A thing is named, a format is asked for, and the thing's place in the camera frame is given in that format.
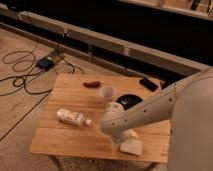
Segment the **table leg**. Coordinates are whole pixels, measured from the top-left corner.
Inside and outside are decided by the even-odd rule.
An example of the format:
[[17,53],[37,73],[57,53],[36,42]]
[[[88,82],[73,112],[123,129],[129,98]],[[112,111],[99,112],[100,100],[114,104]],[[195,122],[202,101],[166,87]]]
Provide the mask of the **table leg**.
[[143,171],[152,171],[154,168],[157,167],[159,163],[151,163],[147,168],[145,168]]
[[48,157],[57,166],[58,171],[63,171],[63,167],[62,167],[61,163],[59,162],[59,160],[56,158],[56,156],[48,155]]

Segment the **white bottle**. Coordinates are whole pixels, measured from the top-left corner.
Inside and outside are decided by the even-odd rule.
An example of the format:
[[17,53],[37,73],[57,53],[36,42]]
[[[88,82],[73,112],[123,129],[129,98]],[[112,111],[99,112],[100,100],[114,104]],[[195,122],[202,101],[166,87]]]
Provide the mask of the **white bottle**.
[[56,117],[61,121],[69,123],[74,126],[82,126],[84,123],[89,126],[91,124],[90,119],[85,119],[82,113],[70,112],[66,109],[59,109],[57,111]]

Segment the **power strip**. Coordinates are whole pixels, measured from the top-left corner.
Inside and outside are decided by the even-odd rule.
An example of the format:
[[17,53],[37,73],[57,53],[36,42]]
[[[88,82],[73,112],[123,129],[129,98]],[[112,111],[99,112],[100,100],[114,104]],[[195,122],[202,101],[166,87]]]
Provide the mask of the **power strip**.
[[36,66],[39,67],[40,69],[44,69],[45,71],[47,71],[63,59],[64,59],[63,52],[54,50],[45,57],[38,60]]

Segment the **black remote control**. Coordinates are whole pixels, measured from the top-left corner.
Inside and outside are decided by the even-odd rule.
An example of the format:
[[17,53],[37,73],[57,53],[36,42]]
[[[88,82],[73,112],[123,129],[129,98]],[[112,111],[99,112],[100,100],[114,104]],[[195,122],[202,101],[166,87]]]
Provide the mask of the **black remote control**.
[[158,85],[156,85],[155,83],[153,83],[152,81],[150,81],[148,78],[145,77],[143,77],[140,80],[140,84],[142,84],[151,91],[155,91],[158,88]]

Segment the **wooden table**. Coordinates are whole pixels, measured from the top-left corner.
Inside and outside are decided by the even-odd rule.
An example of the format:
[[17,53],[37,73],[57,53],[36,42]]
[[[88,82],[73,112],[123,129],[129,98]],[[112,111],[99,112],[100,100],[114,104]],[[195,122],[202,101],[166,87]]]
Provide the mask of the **wooden table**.
[[[102,86],[114,86],[117,90],[116,98],[131,93],[146,99],[154,94],[139,84],[140,78],[62,74],[58,77],[49,97],[32,140],[30,152],[113,160],[167,162],[169,121],[134,129],[143,141],[141,157],[118,152],[112,147],[110,137],[103,134],[99,126],[104,113],[102,100],[98,95],[100,88],[86,88],[82,84],[97,80],[102,82]],[[78,128],[60,122],[56,118],[56,111],[60,108],[83,113],[92,119],[91,126]]]

